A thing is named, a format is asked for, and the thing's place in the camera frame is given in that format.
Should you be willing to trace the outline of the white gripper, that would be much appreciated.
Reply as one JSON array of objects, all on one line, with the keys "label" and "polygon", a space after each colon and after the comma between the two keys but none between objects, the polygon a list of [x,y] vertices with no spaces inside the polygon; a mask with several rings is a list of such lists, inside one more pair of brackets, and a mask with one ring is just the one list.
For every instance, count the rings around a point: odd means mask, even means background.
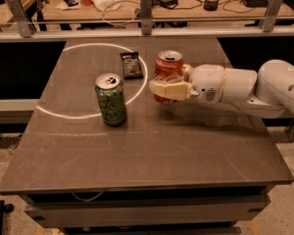
[{"label": "white gripper", "polygon": [[154,95],[170,100],[184,101],[191,96],[191,93],[192,97],[201,104],[217,104],[221,100],[224,67],[201,65],[193,69],[190,65],[184,64],[182,75],[185,81],[177,83],[151,80],[149,88]]}]

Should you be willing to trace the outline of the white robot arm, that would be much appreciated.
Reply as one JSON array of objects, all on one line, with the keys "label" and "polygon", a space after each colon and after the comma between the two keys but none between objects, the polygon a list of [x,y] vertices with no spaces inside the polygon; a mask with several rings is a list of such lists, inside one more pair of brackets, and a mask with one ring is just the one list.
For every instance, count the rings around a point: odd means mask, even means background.
[{"label": "white robot arm", "polygon": [[267,61],[257,71],[185,65],[181,75],[155,77],[149,88],[168,100],[193,98],[201,105],[223,103],[260,118],[278,118],[286,111],[294,115],[294,66],[281,60]]}]

